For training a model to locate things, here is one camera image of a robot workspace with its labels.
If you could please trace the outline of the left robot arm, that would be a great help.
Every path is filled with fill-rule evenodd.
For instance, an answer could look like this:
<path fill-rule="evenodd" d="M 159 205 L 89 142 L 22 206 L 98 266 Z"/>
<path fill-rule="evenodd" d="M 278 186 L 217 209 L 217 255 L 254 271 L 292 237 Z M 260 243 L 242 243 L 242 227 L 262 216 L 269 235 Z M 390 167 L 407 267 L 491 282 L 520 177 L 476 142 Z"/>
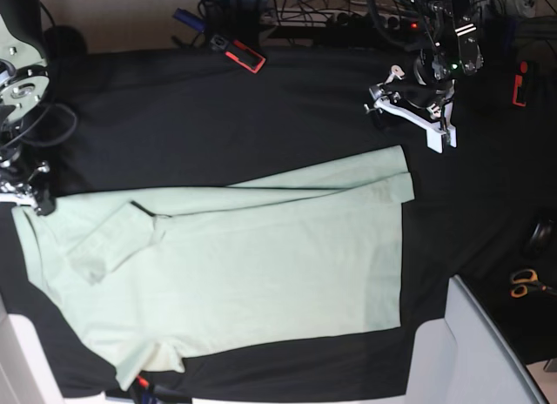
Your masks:
<path fill-rule="evenodd" d="M 368 113 L 388 112 L 449 135 L 456 81 L 483 65 L 472 0 L 366 0 L 374 29 L 415 59 L 370 87 Z"/>

